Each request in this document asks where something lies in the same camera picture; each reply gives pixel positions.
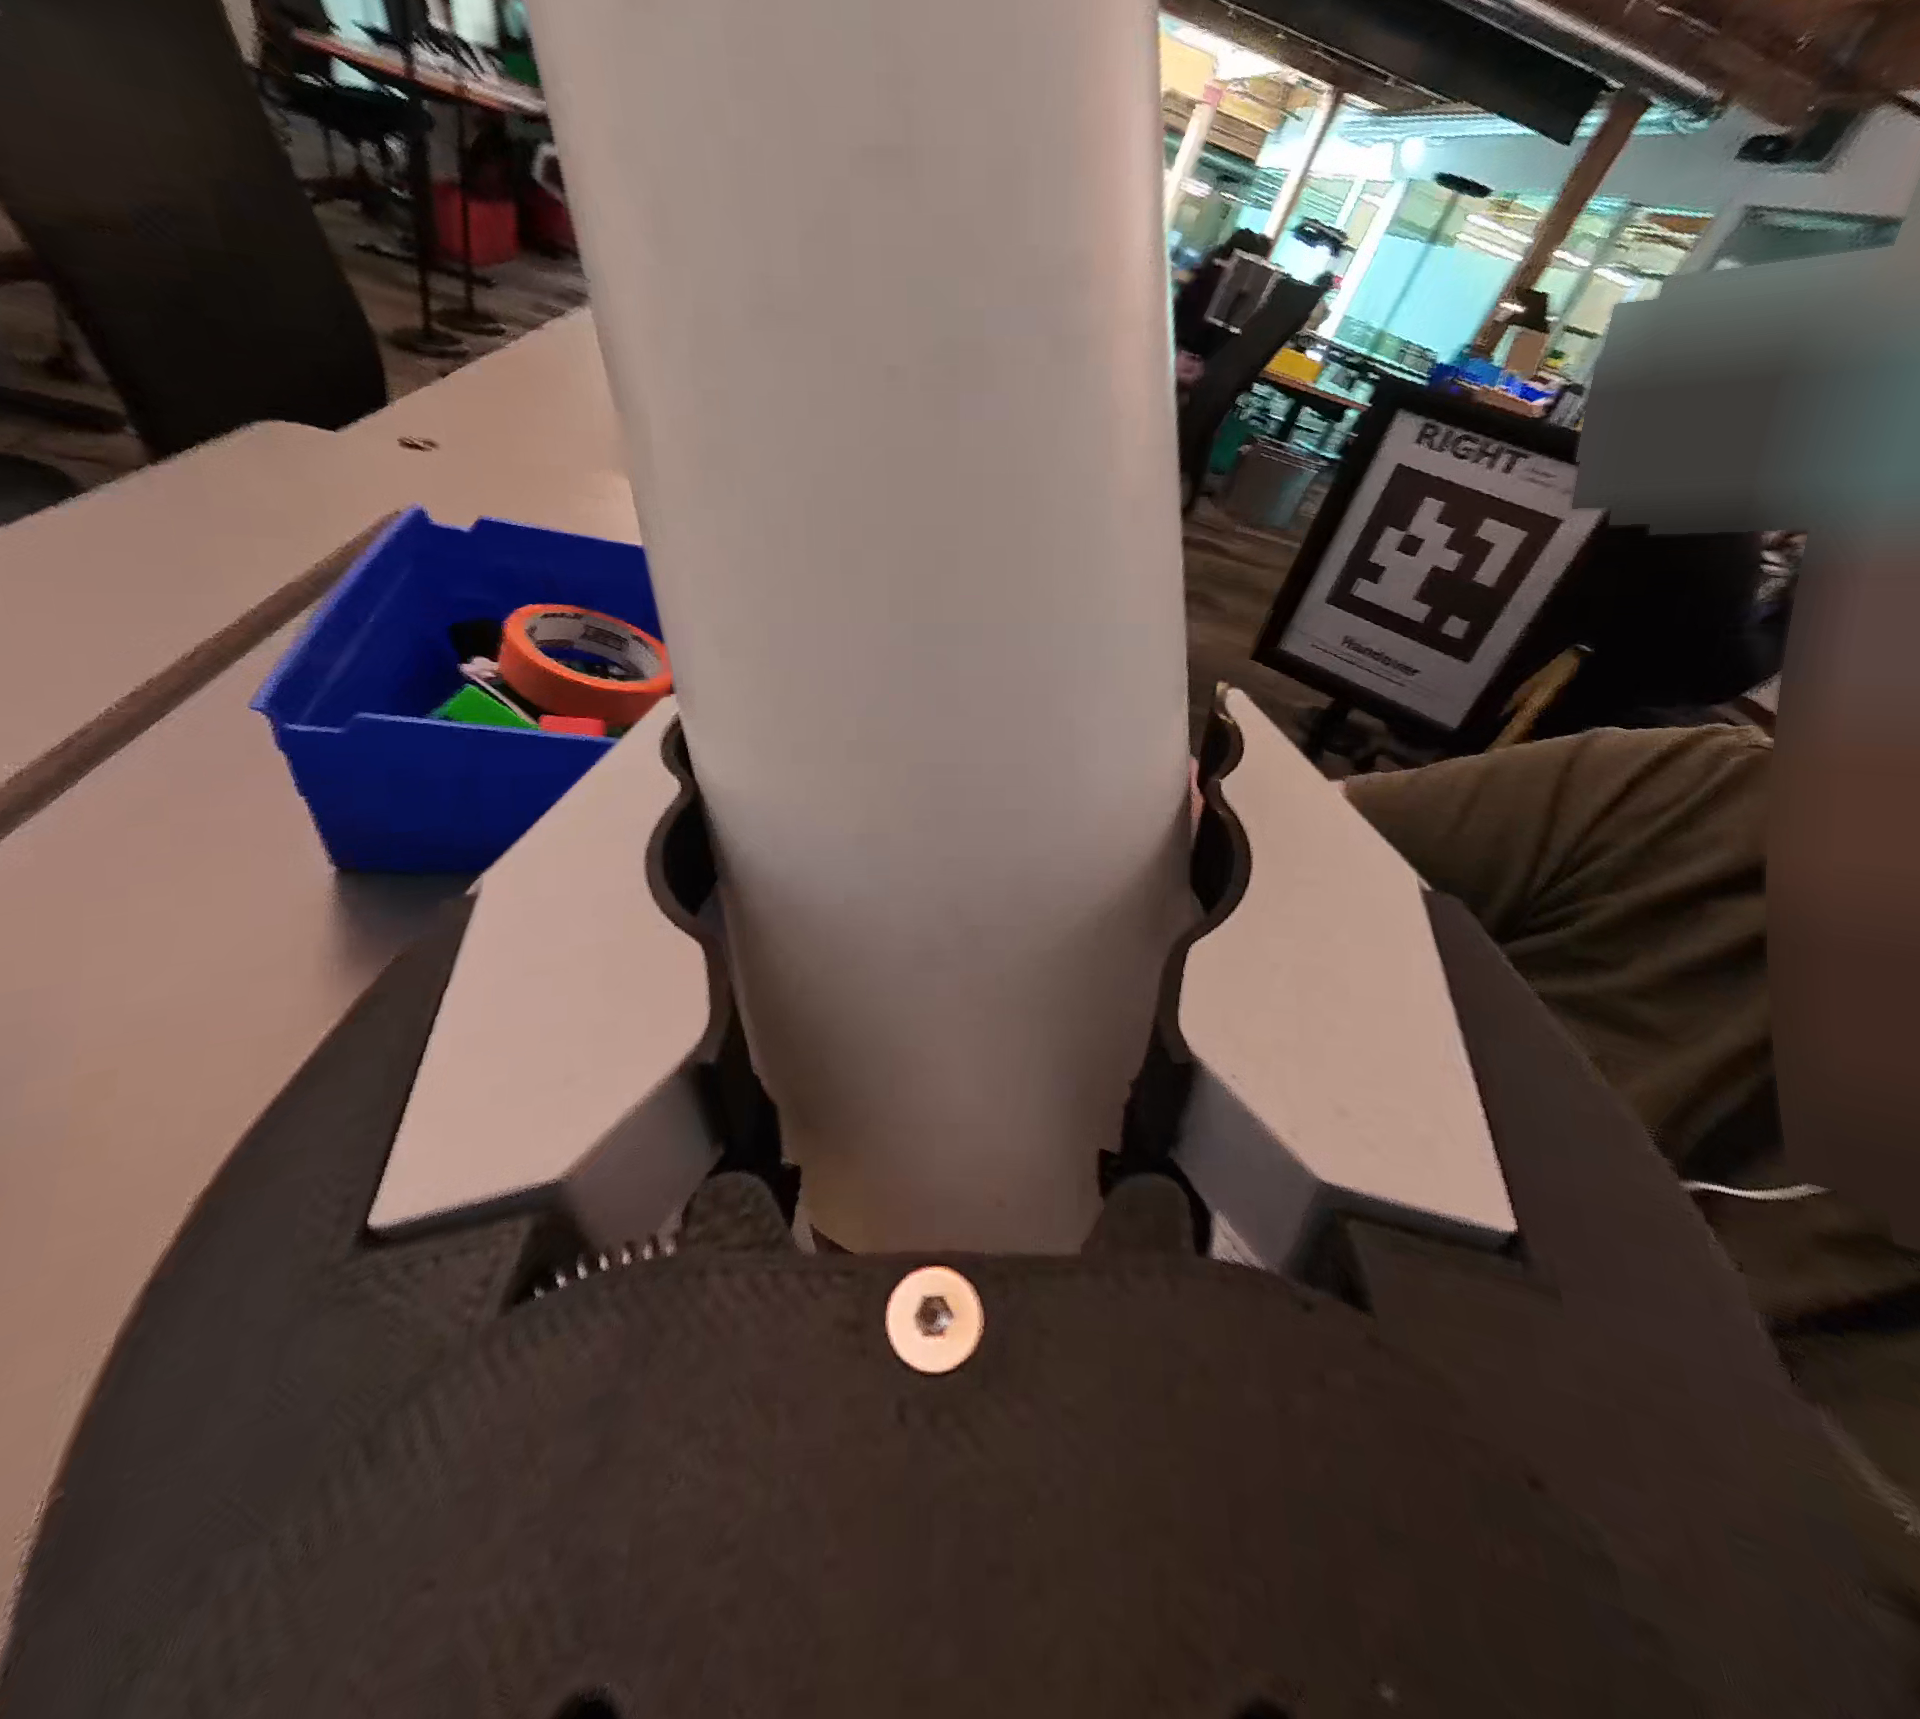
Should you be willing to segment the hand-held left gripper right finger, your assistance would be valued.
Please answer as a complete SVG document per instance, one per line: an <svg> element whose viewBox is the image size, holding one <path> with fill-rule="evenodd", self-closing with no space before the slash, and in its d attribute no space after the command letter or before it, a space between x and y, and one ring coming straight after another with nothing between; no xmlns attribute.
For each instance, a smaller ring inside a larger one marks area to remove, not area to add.
<svg viewBox="0 0 1920 1719"><path fill-rule="evenodd" d="M1350 1221L1504 1251L1520 1221L1426 883L1231 686L1190 785L1190 919L1101 1189L1162 1177L1202 1255L1291 1277Z"/></svg>

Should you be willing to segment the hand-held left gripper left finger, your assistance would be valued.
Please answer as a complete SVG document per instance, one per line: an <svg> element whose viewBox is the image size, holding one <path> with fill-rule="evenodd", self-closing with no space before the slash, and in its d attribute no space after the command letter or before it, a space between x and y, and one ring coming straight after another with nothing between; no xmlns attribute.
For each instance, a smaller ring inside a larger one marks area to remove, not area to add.
<svg viewBox="0 0 1920 1719"><path fill-rule="evenodd" d="M476 881L368 1229L529 1211L576 1247L641 1247L717 1171L788 1211L706 807L666 712Z"/></svg>

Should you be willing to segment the blue plastic bin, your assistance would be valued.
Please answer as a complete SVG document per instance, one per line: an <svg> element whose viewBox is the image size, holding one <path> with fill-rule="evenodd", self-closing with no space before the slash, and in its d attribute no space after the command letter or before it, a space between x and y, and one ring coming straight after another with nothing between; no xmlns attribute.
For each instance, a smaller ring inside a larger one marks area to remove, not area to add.
<svg viewBox="0 0 1920 1719"><path fill-rule="evenodd" d="M334 867L471 877L518 841L614 738L459 722L479 626L529 602L660 632L641 546L421 508L376 534L252 700Z"/></svg>

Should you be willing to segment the orange tape roll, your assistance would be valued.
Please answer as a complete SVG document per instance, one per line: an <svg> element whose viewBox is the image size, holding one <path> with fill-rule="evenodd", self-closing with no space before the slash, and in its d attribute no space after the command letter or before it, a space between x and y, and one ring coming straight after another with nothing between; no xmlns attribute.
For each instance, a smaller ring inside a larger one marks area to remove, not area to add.
<svg viewBox="0 0 1920 1719"><path fill-rule="evenodd" d="M628 728L674 694L663 644L594 608L518 608L499 628L496 664L502 682L539 720Z"/></svg>

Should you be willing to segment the white tumbler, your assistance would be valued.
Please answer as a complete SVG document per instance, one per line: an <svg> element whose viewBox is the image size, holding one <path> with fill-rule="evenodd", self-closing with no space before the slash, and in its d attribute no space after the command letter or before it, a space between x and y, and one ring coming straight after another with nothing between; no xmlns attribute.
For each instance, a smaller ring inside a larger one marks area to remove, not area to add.
<svg viewBox="0 0 1920 1719"><path fill-rule="evenodd" d="M1183 901L1157 0L523 0L803 1203L1074 1251Z"/></svg>

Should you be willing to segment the grey waste basket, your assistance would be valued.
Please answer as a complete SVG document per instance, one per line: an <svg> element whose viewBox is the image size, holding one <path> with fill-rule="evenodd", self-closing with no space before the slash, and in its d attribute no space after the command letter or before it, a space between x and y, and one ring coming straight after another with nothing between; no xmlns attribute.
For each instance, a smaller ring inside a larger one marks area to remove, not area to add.
<svg viewBox="0 0 1920 1719"><path fill-rule="evenodd" d="M1280 438L1249 440L1236 456L1220 496L1226 518L1242 530L1285 532L1335 460Z"/></svg>

